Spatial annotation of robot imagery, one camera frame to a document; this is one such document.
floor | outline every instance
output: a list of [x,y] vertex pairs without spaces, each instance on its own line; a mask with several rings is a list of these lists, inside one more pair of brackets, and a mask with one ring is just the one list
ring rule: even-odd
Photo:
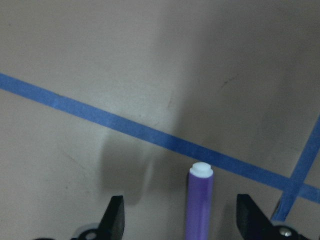
[[124,195],[123,240],[184,239],[187,173],[316,240],[320,2],[0,2],[0,232],[70,239]]

gray floor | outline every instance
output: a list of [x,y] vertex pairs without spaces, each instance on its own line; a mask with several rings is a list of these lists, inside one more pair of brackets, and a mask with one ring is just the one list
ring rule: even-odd
[[[0,2],[0,72],[290,177],[320,113],[320,2]],[[69,239],[125,197],[123,240],[182,240],[196,160],[0,90],[1,239]],[[320,158],[305,183],[320,188]],[[214,168],[210,239],[235,199],[282,192]],[[320,235],[320,205],[287,222]]]

purple marker body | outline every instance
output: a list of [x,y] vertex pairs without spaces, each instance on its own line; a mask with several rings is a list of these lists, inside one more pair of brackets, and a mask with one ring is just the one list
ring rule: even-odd
[[185,240],[208,240],[214,172],[205,162],[190,168]]

marker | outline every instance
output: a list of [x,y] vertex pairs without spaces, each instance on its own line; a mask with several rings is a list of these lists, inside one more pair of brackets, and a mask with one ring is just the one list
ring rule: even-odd
[[185,240],[208,240],[214,171],[205,162],[192,165],[188,175]]

